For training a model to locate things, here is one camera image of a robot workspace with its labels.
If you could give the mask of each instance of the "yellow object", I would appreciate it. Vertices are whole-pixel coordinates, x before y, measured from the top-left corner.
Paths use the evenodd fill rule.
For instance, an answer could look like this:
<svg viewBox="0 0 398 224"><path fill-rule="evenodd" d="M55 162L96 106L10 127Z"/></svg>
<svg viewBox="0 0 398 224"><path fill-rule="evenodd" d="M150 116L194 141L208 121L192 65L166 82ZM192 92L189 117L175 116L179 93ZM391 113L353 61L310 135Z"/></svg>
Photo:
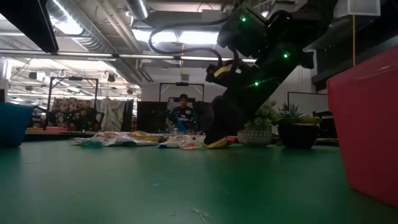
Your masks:
<svg viewBox="0 0 398 224"><path fill-rule="evenodd" d="M214 77L217 78L217 76L221 75L223 72L229 72L230 68L229 67L221 67L219 70L217 70L214 73Z"/></svg>
<svg viewBox="0 0 398 224"><path fill-rule="evenodd" d="M155 141L159 142L161 139L165 137L161 134L150 134L143 131L135 131L133 133L129 133L130 137L134 138L135 140L141 141Z"/></svg>
<svg viewBox="0 0 398 224"><path fill-rule="evenodd" d="M355 20L355 10L356 10L356 0L354 0L354 10L353 10L353 66L356 65L356 20Z"/></svg>
<svg viewBox="0 0 398 224"><path fill-rule="evenodd" d="M218 140L217 142L211 143L209 145L207 145L207 148L209 149L218 149L221 147L226 147L228 143L227 138L222 138L220 140Z"/></svg>

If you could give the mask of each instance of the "room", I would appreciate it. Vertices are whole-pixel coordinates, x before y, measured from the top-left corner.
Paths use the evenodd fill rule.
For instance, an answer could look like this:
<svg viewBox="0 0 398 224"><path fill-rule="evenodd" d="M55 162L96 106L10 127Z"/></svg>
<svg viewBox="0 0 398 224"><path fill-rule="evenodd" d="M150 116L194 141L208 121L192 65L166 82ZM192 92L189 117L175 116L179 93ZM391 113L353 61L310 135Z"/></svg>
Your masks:
<svg viewBox="0 0 398 224"><path fill-rule="evenodd" d="M397 222L397 20L397 0L1 5L1 223Z"/></svg>

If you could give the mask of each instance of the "succulent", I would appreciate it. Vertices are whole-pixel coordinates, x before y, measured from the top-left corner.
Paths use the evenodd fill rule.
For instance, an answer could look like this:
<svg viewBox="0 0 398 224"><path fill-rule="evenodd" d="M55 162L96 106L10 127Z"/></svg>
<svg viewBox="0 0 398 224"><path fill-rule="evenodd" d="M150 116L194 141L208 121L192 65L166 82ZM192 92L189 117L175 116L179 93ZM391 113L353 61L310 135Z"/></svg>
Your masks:
<svg viewBox="0 0 398 224"><path fill-rule="evenodd" d="M296 124L297 121L299 120L299 117L303 115L302 113L299 113L299 106L294 105L293 103L287 104L284 103L282 105L282 108L279 108L279 113L281 115L281 119L279 121L279 124Z"/></svg>
<svg viewBox="0 0 398 224"><path fill-rule="evenodd" d="M280 115L274 109L277 104L274 100L267 100L256 112L256 116L245 124L245 127L251 126L272 126L280 120Z"/></svg>
<svg viewBox="0 0 398 224"><path fill-rule="evenodd" d="M309 124L309 125L318 125L321 122L321 119L318 117L312 116L302 116L297 120L298 124Z"/></svg>
<svg viewBox="0 0 398 224"><path fill-rule="evenodd" d="M320 118L312 117L312 116L302 116L302 113L299 113L299 106L295 104L287 104L284 103L282 108L279 108L279 113L281 115L281 119L279 120L279 124L306 124L306 125L318 125L321 122Z"/></svg>

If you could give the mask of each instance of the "man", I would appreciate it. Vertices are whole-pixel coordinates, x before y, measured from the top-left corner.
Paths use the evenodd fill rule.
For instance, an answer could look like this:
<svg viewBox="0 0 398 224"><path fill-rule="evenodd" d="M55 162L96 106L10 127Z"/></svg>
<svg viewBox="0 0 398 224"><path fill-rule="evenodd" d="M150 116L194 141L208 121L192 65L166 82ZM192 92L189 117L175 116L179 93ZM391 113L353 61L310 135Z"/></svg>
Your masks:
<svg viewBox="0 0 398 224"><path fill-rule="evenodd" d="M187 133L193 129L193 123L197 121L197 116L188 104L188 95L180 95L180 106L174 108L169 116L169 124L175 125L179 133Z"/></svg>

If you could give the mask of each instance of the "plastic bag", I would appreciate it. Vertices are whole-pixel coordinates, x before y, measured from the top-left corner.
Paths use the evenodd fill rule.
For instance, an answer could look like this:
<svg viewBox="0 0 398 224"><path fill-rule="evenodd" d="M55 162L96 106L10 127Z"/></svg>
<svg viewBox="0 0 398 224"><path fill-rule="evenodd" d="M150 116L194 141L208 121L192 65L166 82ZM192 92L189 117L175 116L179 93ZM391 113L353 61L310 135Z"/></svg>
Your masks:
<svg viewBox="0 0 398 224"><path fill-rule="evenodd" d="M204 136L175 135L169 136L165 142L160 143L158 148L181 148L181 149L201 149L204 148Z"/></svg>
<svg viewBox="0 0 398 224"><path fill-rule="evenodd" d="M103 146L156 146L164 136L151 135L142 131L135 133L103 132L91 138L75 138L73 144L86 147Z"/></svg>

